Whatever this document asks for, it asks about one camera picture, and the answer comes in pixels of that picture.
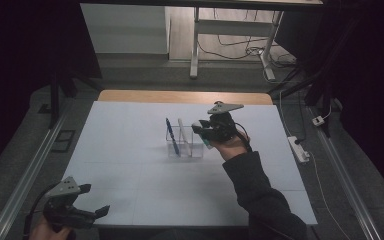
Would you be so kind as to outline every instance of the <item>white metal desk frame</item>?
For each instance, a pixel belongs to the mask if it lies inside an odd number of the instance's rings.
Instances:
[[[267,79],[269,81],[275,80],[268,56],[273,44],[274,37],[276,36],[277,29],[279,27],[282,13],[283,11],[275,11],[272,23],[220,21],[207,19],[200,20],[199,7],[195,7],[190,78],[195,79],[198,76],[198,34],[217,34],[268,37],[264,52],[259,56],[263,64]]]

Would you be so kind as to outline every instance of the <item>black pen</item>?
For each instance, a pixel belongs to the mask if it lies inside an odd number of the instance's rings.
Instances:
[[[166,118],[166,124],[167,124],[168,132],[170,133],[170,136],[171,136],[171,141],[173,142],[174,151],[180,157],[179,147],[177,146],[176,139],[174,139],[173,129],[171,129],[171,124],[168,118]]]

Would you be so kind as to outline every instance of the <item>power strip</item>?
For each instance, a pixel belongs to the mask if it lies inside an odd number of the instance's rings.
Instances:
[[[288,137],[289,144],[291,145],[292,151],[295,154],[295,157],[298,159],[300,163],[306,163],[310,160],[310,154],[308,152],[304,151],[301,144],[296,144],[295,141],[297,140],[296,137]]]

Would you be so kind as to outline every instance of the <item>white tabletop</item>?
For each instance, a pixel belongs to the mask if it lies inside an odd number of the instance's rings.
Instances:
[[[165,118],[190,126],[208,120],[213,106],[95,102],[64,174],[92,184],[74,205],[111,205],[96,221],[105,226],[247,226],[217,150],[204,148],[202,158],[167,154]],[[317,224],[276,106],[246,105],[231,114],[250,134],[272,187],[305,223]]]

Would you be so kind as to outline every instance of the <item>black sleeve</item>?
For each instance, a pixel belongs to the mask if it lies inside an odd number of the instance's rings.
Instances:
[[[283,194],[271,188],[258,152],[240,154],[223,167],[233,181],[239,205],[249,213],[250,239],[307,239],[305,223],[291,213]]]

